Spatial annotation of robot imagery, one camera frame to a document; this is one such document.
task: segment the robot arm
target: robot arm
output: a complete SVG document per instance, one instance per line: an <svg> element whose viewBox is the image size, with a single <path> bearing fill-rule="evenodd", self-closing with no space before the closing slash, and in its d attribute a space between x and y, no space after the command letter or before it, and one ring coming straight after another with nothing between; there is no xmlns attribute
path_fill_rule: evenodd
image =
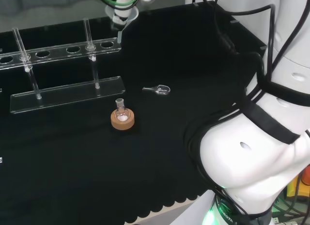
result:
<svg viewBox="0 0 310 225"><path fill-rule="evenodd" d="M256 95L253 97L257 101L256 109L262 109L277 126L296 135L296 139L293 142L284 142L285 138L279 140L276 135L262 129L262 123L255 124L255 119L246 113L232 114L213 127L210 122L208 132L202 137L196 135L195 139L188 139L190 149L197 149L192 155L200 171L214 184L215 193L220 195L213 205L217 224L242 224L242 220L235 217L236 210L241 210L239 213L248 218L243 221L245 224L273 224L270 211L274 200L310 163L310 138L305 132L310 128L310 65L304 54L308 53L310 45L310 0L279 0L278 10L277 29L271 36L275 36L275 45L266 51L264 57L267 70L267 57L273 51L273 73L267 83L275 87L272 90L264 88L263 93L258 90L259 96L256 93L252 96ZM258 77L255 75L247 88L250 94L257 88ZM292 93L296 98L289 98L286 93ZM267 126L272 124L270 121L267 121ZM273 134L275 130L277 128L269 129Z"/></svg>

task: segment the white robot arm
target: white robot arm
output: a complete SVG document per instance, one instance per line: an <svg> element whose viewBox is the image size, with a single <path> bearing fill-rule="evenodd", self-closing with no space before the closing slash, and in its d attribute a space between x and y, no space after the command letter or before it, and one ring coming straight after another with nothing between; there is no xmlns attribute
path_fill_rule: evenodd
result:
<svg viewBox="0 0 310 225"><path fill-rule="evenodd" d="M234 2L242 4L242 0L229 0L224 8L240 11L238 7L234 8ZM279 0L273 50L273 59L276 59L278 65L271 76L272 82L305 93L305 98L310 95L309 6L310 0ZM253 28L254 22L245 25ZM287 46L287 40L301 22L302 29L283 52L281 49ZM267 50L264 57L265 70L268 69L268 52L270 50ZM255 75L247 92L252 92L256 85ZM305 132L310 128L310 107L307 100L303 102L298 97L290 100L301 101L296 105L283 100L284 98L287 99L285 92L283 95L265 93L256 104L281 126L297 135L293 142L277 139L276 135L263 131L260 124L257 125L245 114L240 114L224 123L217 122L217 126L211 127L196 144L200 145L198 156L207 176L222 188L221 193L242 208L242 214L246 213L251 217L252 224L259 223L259 220L260 224L273 224L269 211L274 200L310 164L310 138ZM215 202L213 205L217 223L226 225L235 222L220 208L221 202L218 200L221 198L217 197L218 204Z"/></svg>

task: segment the table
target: table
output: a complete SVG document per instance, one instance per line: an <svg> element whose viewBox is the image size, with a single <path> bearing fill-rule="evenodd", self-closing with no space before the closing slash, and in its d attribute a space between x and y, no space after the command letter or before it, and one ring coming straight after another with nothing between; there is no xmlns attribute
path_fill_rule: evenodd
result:
<svg viewBox="0 0 310 225"><path fill-rule="evenodd" d="M230 107L257 66L223 50L211 18L201 4L143 12L125 30L122 50L98 57L99 78L124 81L125 106L136 118L127 132L110 124L117 96L10 115L10 95L31 86L22 68L1 71L1 225L122 225L203 194L208 186L183 146L183 131L195 117ZM262 52L232 18L217 19L239 52ZM115 35L106 18L90 25L93 39ZM26 49L85 40L82 21L20 33ZM17 51L11 32L0 34L0 44L3 52ZM92 78L87 57L33 69L41 89ZM141 90L158 84L170 95Z"/></svg>

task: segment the small glass vial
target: small glass vial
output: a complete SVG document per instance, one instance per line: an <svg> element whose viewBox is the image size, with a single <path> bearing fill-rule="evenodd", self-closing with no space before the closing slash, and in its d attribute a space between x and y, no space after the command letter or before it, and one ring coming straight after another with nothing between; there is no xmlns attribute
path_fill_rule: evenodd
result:
<svg viewBox="0 0 310 225"><path fill-rule="evenodd" d="M115 117L119 120L119 121L126 121L129 119L129 111L125 108L124 106L124 99L123 98L118 98L115 100L116 105L117 105L117 110L115 112Z"/></svg>

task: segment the acrylic test tube rack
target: acrylic test tube rack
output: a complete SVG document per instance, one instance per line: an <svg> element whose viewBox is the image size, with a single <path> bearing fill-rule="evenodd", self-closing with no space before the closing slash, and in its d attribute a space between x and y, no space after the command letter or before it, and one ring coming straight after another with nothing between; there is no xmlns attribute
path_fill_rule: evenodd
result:
<svg viewBox="0 0 310 225"><path fill-rule="evenodd" d="M86 42L25 49L17 28L13 28L18 52L0 55L0 70L23 66L29 76L33 91L12 94L10 112L21 113L42 108L70 104L96 98L107 97L125 92L120 76L99 79L96 55L118 52L121 45L117 38L92 40L88 19L84 19ZM33 65L88 56L91 63L93 81L53 87L40 90L33 74Z"/></svg>

